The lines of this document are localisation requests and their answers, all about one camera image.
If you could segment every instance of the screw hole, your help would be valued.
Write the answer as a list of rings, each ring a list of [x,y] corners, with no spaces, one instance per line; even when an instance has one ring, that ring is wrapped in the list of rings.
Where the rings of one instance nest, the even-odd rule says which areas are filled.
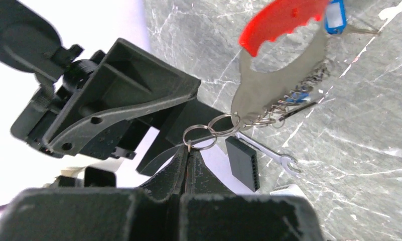
[[[100,124],[102,121],[103,121],[103,119],[100,117],[92,117],[90,120],[90,122],[95,125]]]
[[[62,145],[62,150],[69,151],[72,149],[72,143],[65,143]]]

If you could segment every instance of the metal ring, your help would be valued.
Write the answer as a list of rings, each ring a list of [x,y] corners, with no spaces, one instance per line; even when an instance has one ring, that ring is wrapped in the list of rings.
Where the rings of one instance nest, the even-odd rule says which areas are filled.
[[[209,145],[207,145],[207,146],[205,146],[205,147],[194,147],[194,146],[192,146],[189,142],[187,142],[187,141],[185,140],[185,137],[186,137],[186,135],[187,135],[187,133],[188,133],[189,131],[192,131],[192,130],[194,130],[194,129],[206,129],[206,130],[208,130],[211,134],[212,134],[213,132],[215,132],[215,131],[213,130],[213,128],[211,128],[211,127],[209,127],[209,126],[206,126],[206,125],[193,125],[193,126],[188,127],[188,128],[183,132],[183,143],[184,143],[187,147],[190,147],[190,148],[193,149],[193,150],[203,151],[203,150],[207,150],[207,149],[212,148],[212,147],[217,143],[217,136],[212,135],[212,136],[214,137],[213,143],[211,143],[211,144],[209,144]]]
[[[235,126],[234,126],[233,128],[230,128],[230,129],[226,130],[226,131],[216,132],[216,131],[213,129],[213,125],[216,124],[219,120],[224,119],[224,118],[226,118],[226,117],[236,117],[236,118],[237,118],[237,122],[236,122]],[[217,116],[216,118],[212,119],[212,120],[208,123],[208,127],[213,130],[213,131],[211,131],[211,134],[212,134],[213,136],[216,136],[216,137],[228,137],[228,136],[231,136],[231,135],[233,135],[234,133],[238,132],[238,130],[239,130],[238,125],[239,125],[239,123],[240,123],[240,120],[241,120],[241,119],[240,119],[240,116],[238,116],[237,114],[222,114],[222,115],[219,115],[219,116]]]

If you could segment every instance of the blue and white label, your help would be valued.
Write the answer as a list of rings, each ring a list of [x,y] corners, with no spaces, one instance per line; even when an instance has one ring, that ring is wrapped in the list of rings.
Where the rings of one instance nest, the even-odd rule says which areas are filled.
[[[341,34],[347,26],[344,0],[330,0],[325,11],[325,29],[328,34]]]

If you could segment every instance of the gray marble countertop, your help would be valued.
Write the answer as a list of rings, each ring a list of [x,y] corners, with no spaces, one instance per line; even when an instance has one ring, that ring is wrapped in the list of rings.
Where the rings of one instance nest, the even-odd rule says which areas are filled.
[[[240,78],[239,34],[267,2],[146,0],[152,52],[202,80],[200,101],[229,112]],[[303,169],[294,178],[260,154],[259,192],[299,185],[327,239],[402,240],[402,12],[391,22],[378,17],[399,4],[347,0],[349,23],[377,29],[385,25],[381,36],[331,38],[328,57],[336,66],[319,86],[327,93],[325,100],[280,129],[247,132],[269,148],[295,156]],[[303,52],[316,27],[310,24],[265,43],[254,68],[285,67]]]

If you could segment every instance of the wire saw ring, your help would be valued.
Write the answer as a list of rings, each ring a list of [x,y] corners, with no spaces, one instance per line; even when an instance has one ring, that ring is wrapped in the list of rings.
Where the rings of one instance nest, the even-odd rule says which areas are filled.
[[[189,133],[189,131],[192,131],[192,130],[194,130],[194,129],[205,129],[205,130],[208,130],[211,134],[212,134],[213,132],[215,132],[215,130],[213,130],[213,128],[211,128],[211,127],[209,127],[209,126],[206,126],[206,125],[193,125],[193,126],[188,127],[188,128],[183,132],[183,143],[184,143],[187,147],[190,146],[190,148],[193,149],[193,150],[203,151],[203,150],[207,150],[207,149],[212,148],[212,147],[217,143],[217,136],[215,136],[215,135],[212,134],[212,136],[213,136],[213,138],[214,138],[213,143],[211,143],[211,144],[209,144],[209,145],[207,145],[207,146],[204,146],[204,147],[194,147],[192,144],[190,144],[189,142],[187,142],[187,141],[185,140],[187,133]]]
[[[236,122],[235,126],[234,126],[233,128],[230,128],[230,129],[226,130],[226,131],[216,132],[216,131],[213,129],[213,125],[216,124],[219,120],[224,119],[224,118],[226,118],[226,117],[236,117],[236,118],[237,118],[237,122]],[[212,119],[212,120],[210,121],[210,123],[208,123],[208,127],[210,127],[210,128],[212,129],[211,134],[212,134],[213,136],[216,136],[216,137],[228,137],[228,136],[231,136],[231,135],[233,135],[234,133],[238,132],[238,130],[239,130],[239,127],[238,127],[239,123],[240,123],[240,116],[238,116],[237,114],[222,114],[222,115],[219,115],[219,116],[217,116],[216,118]]]

